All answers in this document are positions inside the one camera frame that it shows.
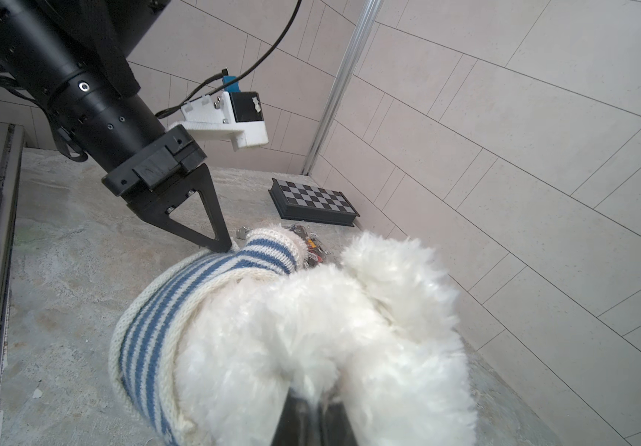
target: white fluffy fabric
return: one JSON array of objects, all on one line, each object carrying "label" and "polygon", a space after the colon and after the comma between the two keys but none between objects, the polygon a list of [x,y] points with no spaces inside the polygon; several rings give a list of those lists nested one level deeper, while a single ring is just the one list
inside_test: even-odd
[{"label": "white fluffy fabric", "polygon": [[289,385],[312,403],[337,384],[360,446],[473,445],[457,292],[432,262],[418,241],[366,233],[342,269],[244,279],[210,296],[175,364],[194,442],[268,446]]}]

